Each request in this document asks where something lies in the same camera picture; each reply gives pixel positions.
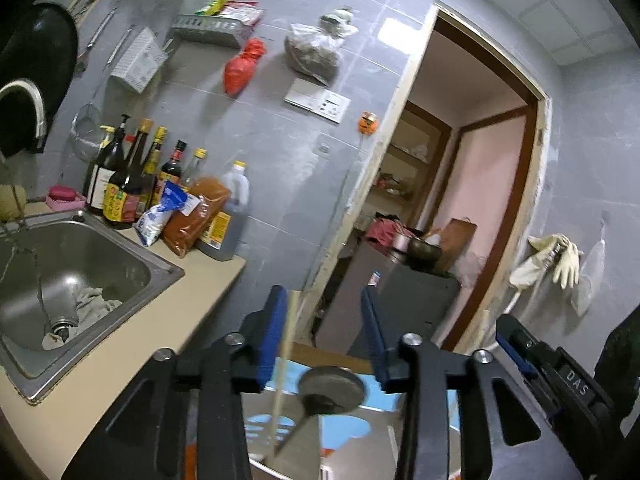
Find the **wooden chopstick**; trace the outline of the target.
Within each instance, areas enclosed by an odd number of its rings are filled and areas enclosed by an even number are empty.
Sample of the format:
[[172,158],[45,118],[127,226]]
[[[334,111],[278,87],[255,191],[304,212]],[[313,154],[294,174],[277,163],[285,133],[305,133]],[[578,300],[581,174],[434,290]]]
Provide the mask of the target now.
[[283,385],[286,375],[286,366],[288,365],[288,359],[291,356],[293,341],[295,338],[296,323],[298,317],[298,310],[300,304],[300,291],[291,290],[288,295],[288,313],[286,314],[285,326],[283,330],[283,339],[280,344],[280,356],[276,366],[276,393],[274,394],[269,439],[268,439],[268,451],[262,461],[266,466],[270,467],[276,457],[276,451],[278,446],[278,428],[279,420],[282,413],[283,406]]

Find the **steel spoon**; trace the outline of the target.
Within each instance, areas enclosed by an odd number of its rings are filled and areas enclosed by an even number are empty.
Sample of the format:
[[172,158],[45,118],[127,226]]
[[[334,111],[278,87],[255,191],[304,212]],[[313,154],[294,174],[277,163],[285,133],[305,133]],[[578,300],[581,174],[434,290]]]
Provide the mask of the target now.
[[351,370],[339,366],[317,366],[307,370],[297,384],[298,400],[304,416],[278,444],[282,452],[308,420],[320,415],[343,415],[356,410],[366,400],[367,387]]

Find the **blue and orange cloth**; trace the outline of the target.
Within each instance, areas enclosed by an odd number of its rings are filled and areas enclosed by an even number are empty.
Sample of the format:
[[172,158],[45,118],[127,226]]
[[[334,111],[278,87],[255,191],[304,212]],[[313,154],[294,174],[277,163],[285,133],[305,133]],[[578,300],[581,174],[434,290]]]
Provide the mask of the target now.
[[393,478],[404,398],[383,392],[368,362],[293,344],[278,367],[243,398],[253,478]]

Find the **large soy sauce jug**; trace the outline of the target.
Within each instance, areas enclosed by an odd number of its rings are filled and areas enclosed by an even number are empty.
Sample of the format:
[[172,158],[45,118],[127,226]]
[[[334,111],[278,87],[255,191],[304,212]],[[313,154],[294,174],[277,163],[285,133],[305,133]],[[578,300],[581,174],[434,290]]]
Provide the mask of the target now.
[[248,217],[250,180],[245,169],[246,163],[236,160],[221,177],[230,196],[195,243],[198,250],[217,261],[228,261],[234,256]]

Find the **dark bowl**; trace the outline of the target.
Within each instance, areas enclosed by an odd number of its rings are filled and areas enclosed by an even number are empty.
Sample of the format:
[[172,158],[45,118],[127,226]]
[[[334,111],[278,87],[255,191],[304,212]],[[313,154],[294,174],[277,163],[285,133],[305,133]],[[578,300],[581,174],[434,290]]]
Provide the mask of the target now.
[[442,250],[438,246],[413,238],[407,247],[406,263],[413,271],[432,273],[441,256]]

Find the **cream rubber gloves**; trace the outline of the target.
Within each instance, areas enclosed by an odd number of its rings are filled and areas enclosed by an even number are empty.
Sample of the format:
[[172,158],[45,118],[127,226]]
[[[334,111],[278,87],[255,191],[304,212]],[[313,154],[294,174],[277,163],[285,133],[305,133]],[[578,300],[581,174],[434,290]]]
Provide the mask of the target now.
[[573,288],[579,282],[578,246],[566,235],[554,233],[527,239],[532,254],[510,275],[509,283],[518,290],[528,289],[552,271],[552,282],[562,289]]

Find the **clear hanging plastic bag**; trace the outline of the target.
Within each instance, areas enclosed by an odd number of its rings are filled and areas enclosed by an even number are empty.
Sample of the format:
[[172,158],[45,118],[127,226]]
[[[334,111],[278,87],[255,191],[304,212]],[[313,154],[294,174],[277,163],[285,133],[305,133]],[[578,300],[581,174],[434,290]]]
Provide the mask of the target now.
[[585,256],[579,271],[579,281],[570,294],[570,305],[577,316],[582,318],[591,307],[604,278],[606,241],[605,230],[608,222],[601,219],[600,238]]

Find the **wooden cutting board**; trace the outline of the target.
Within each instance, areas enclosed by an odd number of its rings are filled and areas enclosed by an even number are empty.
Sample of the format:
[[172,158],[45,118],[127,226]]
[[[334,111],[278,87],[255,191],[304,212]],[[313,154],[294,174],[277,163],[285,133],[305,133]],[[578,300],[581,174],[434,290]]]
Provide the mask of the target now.
[[477,225],[469,219],[452,218],[440,232],[440,258],[434,266],[436,274],[446,274],[471,243]]

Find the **blue white salt bag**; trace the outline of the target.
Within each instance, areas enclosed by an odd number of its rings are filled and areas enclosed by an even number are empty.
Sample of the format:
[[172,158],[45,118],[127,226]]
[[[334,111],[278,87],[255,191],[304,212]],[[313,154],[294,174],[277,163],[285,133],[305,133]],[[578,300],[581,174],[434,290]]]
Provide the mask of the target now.
[[145,211],[134,224],[134,230],[144,247],[153,245],[175,212],[188,216],[201,203],[196,196],[183,191],[178,184],[167,181],[160,201]]

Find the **stainless steel sink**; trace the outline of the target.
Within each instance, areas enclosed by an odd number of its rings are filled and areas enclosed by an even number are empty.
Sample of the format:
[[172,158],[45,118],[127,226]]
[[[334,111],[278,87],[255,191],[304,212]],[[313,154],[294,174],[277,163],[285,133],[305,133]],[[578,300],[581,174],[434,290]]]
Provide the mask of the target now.
[[111,332],[183,278],[82,210],[1,228],[1,366],[38,404]]

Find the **dark bottle white label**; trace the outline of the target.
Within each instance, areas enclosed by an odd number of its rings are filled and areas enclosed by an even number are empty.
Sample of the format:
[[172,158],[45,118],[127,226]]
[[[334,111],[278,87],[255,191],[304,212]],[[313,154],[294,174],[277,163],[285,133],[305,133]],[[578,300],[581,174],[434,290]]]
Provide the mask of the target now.
[[125,165],[124,140],[129,118],[129,115],[122,114],[111,141],[101,148],[94,162],[87,195],[87,207],[94,214],[100,214],[103,210],[104,194],[111,176]]

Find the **mesh strainer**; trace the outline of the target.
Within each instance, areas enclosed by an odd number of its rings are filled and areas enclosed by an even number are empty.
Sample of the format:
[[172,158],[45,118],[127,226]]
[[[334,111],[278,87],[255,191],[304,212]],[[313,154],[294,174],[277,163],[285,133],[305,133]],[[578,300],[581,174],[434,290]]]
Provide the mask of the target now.
[[70,144],[76,157],[82,162],[93,162],[98,156],[103,140],[101,112],[89,102],[83,105],[70,126]]

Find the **clear bag dark contents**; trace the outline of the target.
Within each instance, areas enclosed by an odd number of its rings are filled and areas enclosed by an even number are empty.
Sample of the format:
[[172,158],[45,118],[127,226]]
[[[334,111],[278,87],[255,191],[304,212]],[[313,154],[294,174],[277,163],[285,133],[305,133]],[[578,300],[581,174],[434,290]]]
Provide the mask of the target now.
[[333,84],[342,64],[342,45],[358,32],[353,19],[352,8],[343,6],[321,15],[317,25],[291,24],[284,40],[288,65],[319,84]]

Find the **wooden door frame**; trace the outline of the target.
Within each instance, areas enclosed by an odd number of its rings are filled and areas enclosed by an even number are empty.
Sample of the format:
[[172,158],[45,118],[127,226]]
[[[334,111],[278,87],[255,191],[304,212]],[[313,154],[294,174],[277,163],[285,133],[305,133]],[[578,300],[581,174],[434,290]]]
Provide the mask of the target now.
[[452,32],[454,40],[476,44],[484,52],[482,62],[503,78],[510,87],[523,93],[526,102],[523,110],[525,116],[523,145],[497,239],[470,299],[454,320],[454,325],[446,333],[442,348],[462,352],[474,348],[476,344],[472,341],[472,337],[475,335],[481,337],[487,333],[487,330],[480,326],[480,317],[490,310],[491,304],[501,299],[506,292],[506,279],[510,273],[510,266],[514,263],[518,252],[526,246],[527,232],[544,187],[549,136],[552,133],[553,101],[548,92],[545,92],[535,78],[527,73],[526,68],[505,47],[498,44],[497,40],[491,38],[487,32],[467,20],[465,16],[436,0],[428,9],[425,21],[418,31],[418,38],[416,38],[418,45],[410,53],[407,65],[400,76],[390,106],[387,107],[382,125],[378,129],[378,140],[372,148],[367,166],[362,170],[355,187],[347,194],[346,203],[338,206],[341,214],[340,224],[331,238],[322,265],[314,276],[312,284],[306,292],[302,293],[293,335],[297,341],[306,342],[310,339],[310,326],[321,294],[328,284],[337,263],[338,254],[373,184],[375,170],[382,162],[384,151],[390,144],[400,114],[409,99],[410,88],[416,80],[419,65],[433,32],[441,34]]

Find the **white wall socket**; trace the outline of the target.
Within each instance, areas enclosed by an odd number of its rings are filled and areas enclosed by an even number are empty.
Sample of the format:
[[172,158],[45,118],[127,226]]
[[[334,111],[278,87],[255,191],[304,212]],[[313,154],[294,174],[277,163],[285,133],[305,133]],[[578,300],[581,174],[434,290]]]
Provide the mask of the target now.
[[349,107],[350,99],[308,80],[296,78],[285,95],[284,102],[339,124]]

